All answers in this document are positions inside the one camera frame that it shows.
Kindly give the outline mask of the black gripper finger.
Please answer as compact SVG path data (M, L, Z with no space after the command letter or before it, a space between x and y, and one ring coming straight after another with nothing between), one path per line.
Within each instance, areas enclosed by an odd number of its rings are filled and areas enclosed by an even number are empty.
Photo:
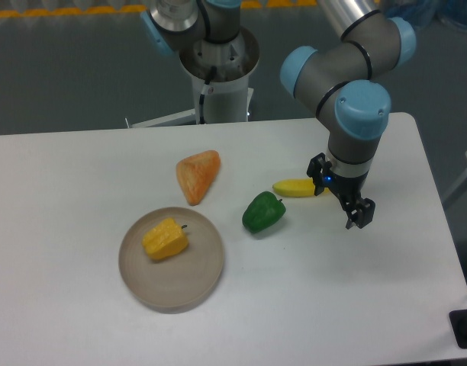
M332 181L330 168L332 164L327 160L324 153L320 153L311 159L307 169L307 176L314 184L314 194L320 195L329 188Z
M346 228L356 226L362 229L372 222L375 212L375 202L369 198L357 197L354 202L348 202L344 206L347 215Z

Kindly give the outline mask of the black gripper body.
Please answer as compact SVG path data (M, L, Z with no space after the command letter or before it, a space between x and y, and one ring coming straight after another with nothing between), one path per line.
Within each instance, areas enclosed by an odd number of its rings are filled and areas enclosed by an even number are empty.
M368 172L356 177L344 177L336 174L331 164L326 164L321 174L322 185L337 197L343 208L356 207L358 200L362 198L361 190Z

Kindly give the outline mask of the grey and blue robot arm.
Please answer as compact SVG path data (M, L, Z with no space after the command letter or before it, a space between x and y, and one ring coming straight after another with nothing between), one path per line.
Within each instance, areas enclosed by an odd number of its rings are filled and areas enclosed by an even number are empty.
M330 191L348 227L371 223L375 203L361 195L391 99L374 78L406 63L416 49L412 26L387 18L372 1L322 1L340 44L321 53L299 47L284 60L285 90L328 130L326 152L309 163L314 193ZM153 1L141 14L151 42L178 54L192 81L198 124L247 119L248 81L259 62L259 44L240 23L238 1Z

